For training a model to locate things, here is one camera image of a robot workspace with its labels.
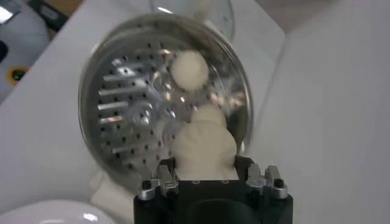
metal grater disc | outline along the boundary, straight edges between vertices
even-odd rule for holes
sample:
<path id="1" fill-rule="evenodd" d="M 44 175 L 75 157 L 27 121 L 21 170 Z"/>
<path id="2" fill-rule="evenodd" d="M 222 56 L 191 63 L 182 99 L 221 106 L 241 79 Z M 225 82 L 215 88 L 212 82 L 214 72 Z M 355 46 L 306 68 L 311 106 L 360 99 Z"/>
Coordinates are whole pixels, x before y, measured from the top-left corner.
<path id="1" fill-rule="evenodd" d="M 210 74 L 195 92 L 180 89 L 169 67 L 180 51 L 199 51 Z M 96 48 L 79 90 L 79 120 L 88 148 L 119 184 L 135 191 L 138 174 L 171 156 L 191 113 L 211 102 L 227 118 L 238 154 L 249 143 L 252 105 L 244 69 L 223 38 L 177 15 L 132 19 Z"/>

